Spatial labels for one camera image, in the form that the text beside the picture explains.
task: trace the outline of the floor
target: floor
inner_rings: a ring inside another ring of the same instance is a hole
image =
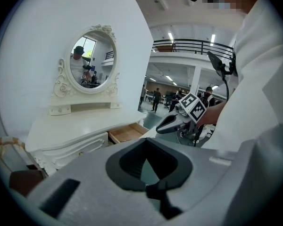
[[[141,108],[138,111],[147,115],[144,119],[143,126],[147,129],[152,129],[154,126],[157,126],[161,119],[169,112],[168,108],[164,108],[163,104],[159,104],[157,107],[156,113],[152,112],[152,105],[148,101],[144,101],[141,105]],[[168,133],[168,134],[157,134],[156,138],[160,138],[166,141],[171,141],[175,143],[180,143],[182,145],[192,146],[192,141],[188,138],[180,138],[179,132],[177,133]],[[202,145],[209,140],[208,137],[205,137],[199,143],[196,144],[197,147],[202,147]]]

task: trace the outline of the white column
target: white column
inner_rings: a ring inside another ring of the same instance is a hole
[[[194,95],[196,95],[196,92],[197,92],[197,87],[198,87],[198,84],[199,84],[200,73],[201,73],[201,67],[200,66],[196,66],[195,67],[195,71],[194,71],[194,75],[193,75],[192,84],[191,84],[191,89],[190,89],[190,92],[192,94],[194,94]]]

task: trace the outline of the ceiling light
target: ceiling light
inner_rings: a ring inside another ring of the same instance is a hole
[[[166,77],[167,77],[170,81],[173,81],[173,80],[170,78],[170,76],[166,75]]]
[[[211,46],[213,46],[213,45],[214,45],[214,44],[212,44],[212,43],[214,43],[214,41],[215,41],[215,35],[214,35],[214,34],[212,34]]]
[[[174,40],[174,39],[173,39],[172,34],[171,34],[170,32],[169,32],[168,34],[169,34],[170,40],[172,40],[172,43],[173,43],[173,40]]]

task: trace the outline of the black railing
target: black railing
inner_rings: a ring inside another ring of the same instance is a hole
[[[155,52],[188,52],[194,54],[206,55],[211,51],[218,57],[230,59],[233,56],[233,48],[204,40],[175,39],[175,40],[157,40],[154,41],[152,50]]]
[[[106,53],[106,59],[109,59],[109,58],[114,58],[114,52],[113,51]]]

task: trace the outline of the oval mirror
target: oval mirror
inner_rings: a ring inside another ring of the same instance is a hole
[[[107,34],[90,31],[73,46],[70,70],[82,87],[94,89],[106,82],[113,67],[114,50]]]

